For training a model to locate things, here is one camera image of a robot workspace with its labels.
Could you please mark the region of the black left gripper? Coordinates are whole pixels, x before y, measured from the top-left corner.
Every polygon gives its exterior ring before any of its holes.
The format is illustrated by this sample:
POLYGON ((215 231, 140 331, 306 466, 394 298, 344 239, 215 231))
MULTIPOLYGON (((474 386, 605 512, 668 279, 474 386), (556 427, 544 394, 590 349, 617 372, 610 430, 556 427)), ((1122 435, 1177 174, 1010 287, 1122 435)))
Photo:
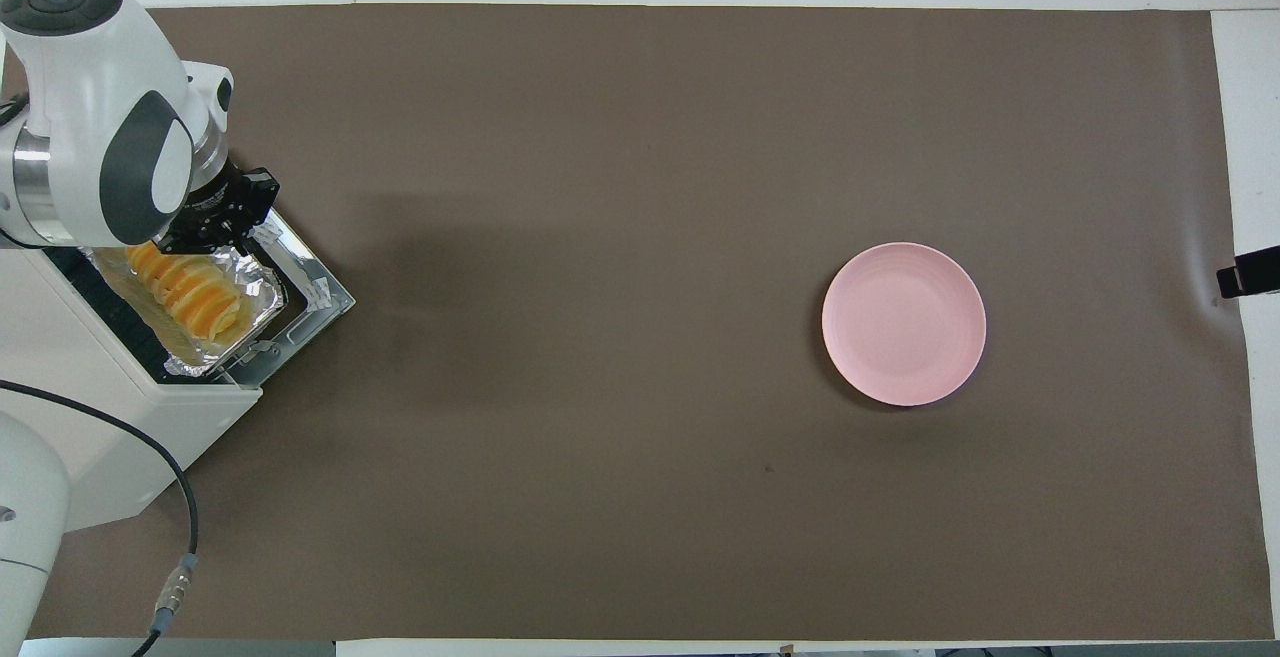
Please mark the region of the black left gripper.
POLYGON ((186 200, 186 227, 173 227, 160 238, 166 255, 209 255, 230 245, 220 227, 236 227, 236 238, 247 238, 265 223, 280 186, 268 169, 242 172, 224 161, 220 172, 186 200))

